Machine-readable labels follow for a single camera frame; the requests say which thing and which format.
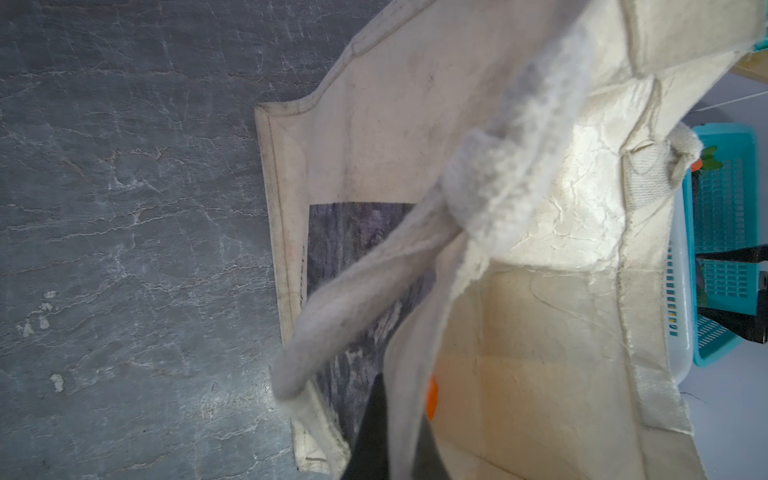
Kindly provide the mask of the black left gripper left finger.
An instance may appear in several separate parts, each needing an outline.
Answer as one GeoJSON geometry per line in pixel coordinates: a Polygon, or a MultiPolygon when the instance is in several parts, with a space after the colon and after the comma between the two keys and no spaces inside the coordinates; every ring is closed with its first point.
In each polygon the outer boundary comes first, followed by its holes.
{"type": "Polygon", "coordinates": [[[368,397],[360,430],[342,480],[388,480],[388,416],[383,375],[368,397]]]}

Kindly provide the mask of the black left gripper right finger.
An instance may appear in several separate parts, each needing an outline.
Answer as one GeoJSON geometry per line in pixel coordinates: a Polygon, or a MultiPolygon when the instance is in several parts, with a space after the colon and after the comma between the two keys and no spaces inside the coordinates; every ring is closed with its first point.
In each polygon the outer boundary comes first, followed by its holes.
{"type": "Polygon", "coordinates": [[[411,478],[413,480],[450,480],[426,415],[422,416],[420,424],[411,478]]]}

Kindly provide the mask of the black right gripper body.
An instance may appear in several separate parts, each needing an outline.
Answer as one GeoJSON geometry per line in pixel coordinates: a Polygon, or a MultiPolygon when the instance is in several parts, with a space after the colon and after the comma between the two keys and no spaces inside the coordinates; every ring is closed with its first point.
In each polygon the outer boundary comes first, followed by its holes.
{"type": "Polygon", "coordinates": [[[738,337],[767,343],[767,245],[698,253],[703,286],[697,313],[738,337]]]}

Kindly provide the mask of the cream canvas grocery bag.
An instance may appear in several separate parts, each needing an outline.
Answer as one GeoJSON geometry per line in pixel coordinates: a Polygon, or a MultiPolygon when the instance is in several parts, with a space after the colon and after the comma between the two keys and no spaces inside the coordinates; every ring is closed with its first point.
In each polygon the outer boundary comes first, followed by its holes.
{"type": "Polygon", "coordinates": [[[450,479],[704,478],[662,311],[683,117],[766,13],[394,1],[315,91],[258,106],[298,468],[341,479],[382,374],[412,479],[434,375],[450,479]]]}

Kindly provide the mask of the orange fruit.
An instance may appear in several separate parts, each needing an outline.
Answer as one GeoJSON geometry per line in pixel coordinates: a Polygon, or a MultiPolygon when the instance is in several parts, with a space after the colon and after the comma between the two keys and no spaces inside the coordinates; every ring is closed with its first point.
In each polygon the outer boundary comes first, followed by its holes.
{"type": "Polygon", "coordinates": [[[435,376],[432,375],[429,379],[427,394],[426,394],[426,401],[425,401],[425,411],[429,421],[432,421],[434,418],[434,415],[437,410],[438,399],[439,399],[439,386],[435,376]]]}

